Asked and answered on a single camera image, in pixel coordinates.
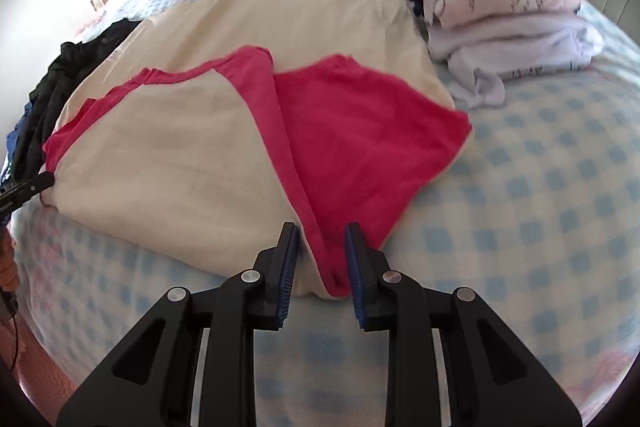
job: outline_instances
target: white wall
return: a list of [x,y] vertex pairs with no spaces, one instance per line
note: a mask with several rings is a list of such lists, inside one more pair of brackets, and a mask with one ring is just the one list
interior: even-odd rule
[[89,0],[0,0],[0,156],[29,92],[95,17]]

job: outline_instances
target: metal screw head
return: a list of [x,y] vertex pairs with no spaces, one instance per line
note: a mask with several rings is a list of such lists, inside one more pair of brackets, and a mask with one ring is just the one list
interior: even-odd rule
[[175,287],[169,290],[166,298],[168,298],[171,302],[178,302],[184,299],[187,296],[187,291],[184,288]]
[[456,295],[458,296],[458,299],[465,302],[471,302],[476,298],[476,292],[471,288],[459,288]]
[[260,280],[260,272],[258,272],[258,270],[247,270],[246,272],[242,272],[240,278],[244,282],[256,282]]
[[382,274],[382,280],[391,284],[399,283],[402,280],[402,274],[395,270],[389,270]]

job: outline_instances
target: cable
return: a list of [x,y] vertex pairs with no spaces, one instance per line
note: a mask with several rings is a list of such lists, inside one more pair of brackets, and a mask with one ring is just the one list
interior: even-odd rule
[[18,324],[15,323],[15,315],[12,317],[12,319],[14,320],[14,328],[15,328],[15,353],[14,353],[14,360],[11,363],[11,368],[9,369],[9,373],[12,373],[15,369],[15,364],[16,362],[18,362]]

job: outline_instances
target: bedspread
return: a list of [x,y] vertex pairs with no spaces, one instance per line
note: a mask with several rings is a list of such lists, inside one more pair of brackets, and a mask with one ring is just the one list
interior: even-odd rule
[[[83,38],[180,1],[111,0]],[[425,286],[475,288],[586,423],[639,350],[640,50],[588,4],[580,15],[603,34],[604,53],[579,74],[508,82],[505,107],[471,112],[474,142],[383,250]],[[22,310],[78,382],[168,288],[222,281],[37,200],[12,232]],[[358,331],[350,301],[294,299],[285,328],[257,332],[255,349],[260,425],[382,421],[386,336]]]

